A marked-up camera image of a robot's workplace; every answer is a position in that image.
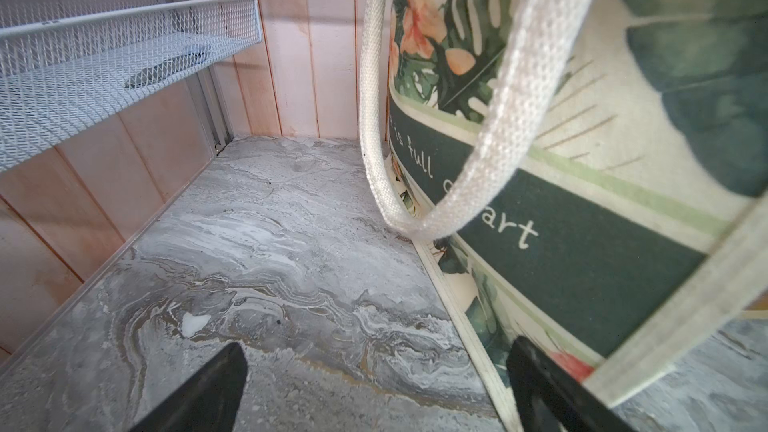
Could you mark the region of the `floral canvas tote bag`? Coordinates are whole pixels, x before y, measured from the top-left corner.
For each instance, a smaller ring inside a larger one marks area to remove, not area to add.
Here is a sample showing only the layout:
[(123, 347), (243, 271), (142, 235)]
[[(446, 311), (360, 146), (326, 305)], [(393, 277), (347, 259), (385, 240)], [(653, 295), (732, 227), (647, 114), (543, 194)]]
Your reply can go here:
[(503, 427), (767, 427), (767, 0), (367, 0), (360, 139)]

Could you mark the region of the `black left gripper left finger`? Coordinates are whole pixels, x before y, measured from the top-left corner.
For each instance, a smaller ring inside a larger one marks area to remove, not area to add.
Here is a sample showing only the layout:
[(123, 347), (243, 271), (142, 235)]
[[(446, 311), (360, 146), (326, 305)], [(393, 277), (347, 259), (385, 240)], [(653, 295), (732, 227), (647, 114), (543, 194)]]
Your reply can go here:
[(233, 431), (247, 374), (241, 345), (229, 343), (130, 431)]

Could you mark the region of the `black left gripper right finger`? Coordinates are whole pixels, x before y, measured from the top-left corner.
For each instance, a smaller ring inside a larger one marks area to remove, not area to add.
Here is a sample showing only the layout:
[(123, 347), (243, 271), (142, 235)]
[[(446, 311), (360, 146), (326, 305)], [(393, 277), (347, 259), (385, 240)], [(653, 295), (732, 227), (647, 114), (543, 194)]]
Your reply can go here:
[(525, 431), (632, 430), (527, 337), (512, 343), (506, 367)]

